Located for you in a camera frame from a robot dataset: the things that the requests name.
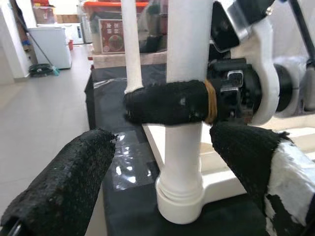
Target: white pole base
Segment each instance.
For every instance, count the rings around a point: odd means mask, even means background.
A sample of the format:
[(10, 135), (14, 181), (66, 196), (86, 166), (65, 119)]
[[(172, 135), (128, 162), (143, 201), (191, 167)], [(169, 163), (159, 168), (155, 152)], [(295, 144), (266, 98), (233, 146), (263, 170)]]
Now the white pole base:
[[(272, 118), (261, 126), (274, 131), (287, 130), (296, 145), (311, 159), (315, 160), (315, 115), (294, 118)], [(151, 149), (162, 170), (165, 164), (165, 127), (158, 125), (144, 125)], [(202, 207), (211, 202), (234, 197), (246, 193), (245, 189), (223, 162), (221, 157), (212, 149), (209, 134), (210, 127), (203, 124), (201, 141), (208, 146), (206, 152), (200, 154), (202, 190), (200, 194), (191, 193), (189, 198), (181, 196), (167, 196), (160, 178), (156, 181), (157, 204), (161, 215), (175, 224), (189, 224), (195, 221)]]
[(157, 205), (161, 215), (175, 224), (189, 224), (195, 221), (202, 210), (204, 191), (194, 199), (171, 200), (165, 195), (163, 185), (159, 178), (156, 181)]

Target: black table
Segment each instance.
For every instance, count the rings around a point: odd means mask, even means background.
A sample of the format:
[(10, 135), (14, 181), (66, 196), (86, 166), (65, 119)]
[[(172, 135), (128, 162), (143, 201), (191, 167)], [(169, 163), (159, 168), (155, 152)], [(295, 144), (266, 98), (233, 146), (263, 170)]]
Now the black table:
[[(144, 86), (165, 83), (165, 65), (142, 66)], [(109, 236), (268, 236), (265, 217), (248, 195), (204, 206), (188, 225), (165, 220), (158, 211), (158, 166), (140, 126), (124, 120), (126, 68), (94, 69), (86, 87), (90, 128), (118, 134), (113, 163), (103, 181)]]

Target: black textured foam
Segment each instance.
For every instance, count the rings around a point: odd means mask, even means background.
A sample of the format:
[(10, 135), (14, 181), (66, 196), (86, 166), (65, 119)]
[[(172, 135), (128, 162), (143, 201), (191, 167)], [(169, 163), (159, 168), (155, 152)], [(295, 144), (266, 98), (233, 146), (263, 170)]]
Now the black textured foam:
[(210, 130), (213, 147), (262, 212), (274, 150), (282, 138), (271, 130), (219, 122)]
[(83, 236), (115, 152), (115, 136), (92, 130), (67, 144), (6, 209), (35, 236)]
[(128, 121), (177, 125), (199, 122), (208, 116), (208, 92), (203, 82), (168, 83), (127, 93), (124, 98)]

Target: white freezer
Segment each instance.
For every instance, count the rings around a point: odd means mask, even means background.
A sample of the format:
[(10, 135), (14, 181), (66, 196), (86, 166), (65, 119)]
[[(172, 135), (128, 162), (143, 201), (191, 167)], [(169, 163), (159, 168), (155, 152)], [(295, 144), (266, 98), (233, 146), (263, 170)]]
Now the white freezer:
[(65, 28), (67, 41), (73, 40), (73, 44), (83, 44), (83, 32), (81, 23), (63, 23), (63, 24), (37, 24), (38, 27), (62, 27)]
[[(61, 27), (37, 27), (29, 29), (43, 52), (51, 63), (58, 69), (71, 68), (71, 54), (65, 36), (65, 29)], [(33, 42), (38, 63), (48, 63), (47, 59)]]

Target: white vertical rod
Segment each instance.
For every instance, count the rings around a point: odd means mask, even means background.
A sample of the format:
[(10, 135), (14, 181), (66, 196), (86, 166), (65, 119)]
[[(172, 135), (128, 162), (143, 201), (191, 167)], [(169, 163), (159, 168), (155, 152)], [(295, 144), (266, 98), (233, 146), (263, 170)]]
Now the white vertical rod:
[[(167, 82), (206, 78), (212, 0), (170, 0)], [(169, 221), (194, 221), (203, 206), (199, 145), (201, 123), (167, 127), (165, 165), (157, 180), (157, 201)]]
[(135, 0), (121, 0), (121, 2), (127, 69), (127, 88), (125, 93), (128, 93), (143, 86), (141, 77), (136, 2)]

